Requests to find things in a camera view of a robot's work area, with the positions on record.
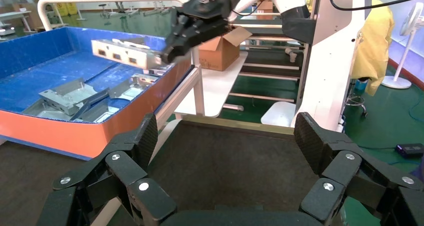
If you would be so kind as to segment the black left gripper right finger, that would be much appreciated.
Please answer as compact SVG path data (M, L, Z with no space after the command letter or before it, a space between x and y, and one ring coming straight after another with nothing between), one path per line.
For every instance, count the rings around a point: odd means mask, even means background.
M295 119L295 142L319 176L299 209L330 225L347 197L359 201L381 225L423 225L423 183L365 153L345 134L320 127L307 112Z

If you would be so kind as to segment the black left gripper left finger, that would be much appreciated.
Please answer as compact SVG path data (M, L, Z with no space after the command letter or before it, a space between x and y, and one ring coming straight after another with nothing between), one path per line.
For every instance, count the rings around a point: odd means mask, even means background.
M112 199L137 225L162 224L177 205L147 173L157 141L157 119L148 113L136 129L114 136L98 156L53 183L37 225L91 225Z

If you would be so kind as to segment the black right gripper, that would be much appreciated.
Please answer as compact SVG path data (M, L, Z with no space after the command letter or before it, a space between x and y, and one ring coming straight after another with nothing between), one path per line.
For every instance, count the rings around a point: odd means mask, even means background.
M229 24L224 18L229 17L239 2L240 0L189 0L183 4L181 11L172 9L171 32L162 50L163 62L170 64L192 48L225 34Z

